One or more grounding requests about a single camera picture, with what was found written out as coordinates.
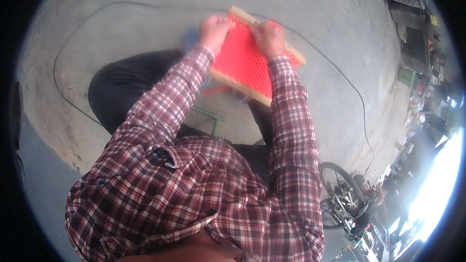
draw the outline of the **orange yarn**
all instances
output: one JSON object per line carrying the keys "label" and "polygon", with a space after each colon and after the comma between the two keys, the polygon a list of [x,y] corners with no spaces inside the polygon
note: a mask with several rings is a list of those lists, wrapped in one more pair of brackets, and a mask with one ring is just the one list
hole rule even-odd
{"label": "orange yarn", "polygon": [[[229,32],[212,69],[272,98],[267,61],[256,48],[251,28],[246,26],[245,21],[241,23],[241,19],[235,18],[233,14],[230,14],[230,21],[236,21],[236,26]],[[282,28],[276,23],[269,24]],[[291,54],[285,54],[291,59],[293,67],[301,65]]]}

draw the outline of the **shirt sleeve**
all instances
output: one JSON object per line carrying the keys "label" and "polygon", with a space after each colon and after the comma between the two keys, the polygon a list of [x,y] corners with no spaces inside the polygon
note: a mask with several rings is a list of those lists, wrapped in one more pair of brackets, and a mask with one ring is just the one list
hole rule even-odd
{"label": "shirt sleeve", "polygon": [[196,45],[133,105],[108,146],[123,140],[131,146],[170,144],[213,61],[212,52]]}
{"label": "shirt sleeve", "polygon": [[320,210],[319,146],[306,103],[307,91],[286,56],[267,63],[272,82],[273,148],[271,190],[295,226],[295,239],[306,240],[312,257],[322,258],[324,236]]}

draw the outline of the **right hand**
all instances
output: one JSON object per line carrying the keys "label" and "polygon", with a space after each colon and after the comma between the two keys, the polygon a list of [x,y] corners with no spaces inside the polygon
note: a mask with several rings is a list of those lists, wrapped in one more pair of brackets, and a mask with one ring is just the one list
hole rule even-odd
{"label": "right hand", "polygon": [[283,29],[261,23],[251,29],[259,53],[269,61],[275,56],[285,55],[285,32]]}

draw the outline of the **concrete floor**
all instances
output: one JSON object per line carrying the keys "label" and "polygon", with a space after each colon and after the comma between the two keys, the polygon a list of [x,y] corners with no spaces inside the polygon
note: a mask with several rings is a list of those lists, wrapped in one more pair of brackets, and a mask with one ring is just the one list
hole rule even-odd
{"label": "concrete floor", "polygon": [[[163,8],[126,3],[104,7],[122,1]],[[231,5],[291,27],[331,59],[359,90],[375,151],[366,178],[374,182],[396,157],[394,143],[403,142],[409,102],[409,89],[397,80],[400,44],[383,0],[43,0],[18,62],[24,113],[45,144],[84,174],[110,135],[60,95],[53,78],[55,57],[60,53],[55,75],[61,93],[94,117],[87,90],[99,68],[138,53],[181,48],[183,32],[212,14],[206,9]],[[364,137],[358,94],[316,49],[295,32],[285,32],[286,40],[308,60],[298,76],[309,93],[320,160],[335,162],[350,173],[364,172],[372,152]],[[261,139],[247,105],[236,103],[229,92],[201,96],[196,105],[225,116],[219,136],[244,144]],[[190,113],[186,122],[204,131],[211,131],[213,124],[196,113]]]}

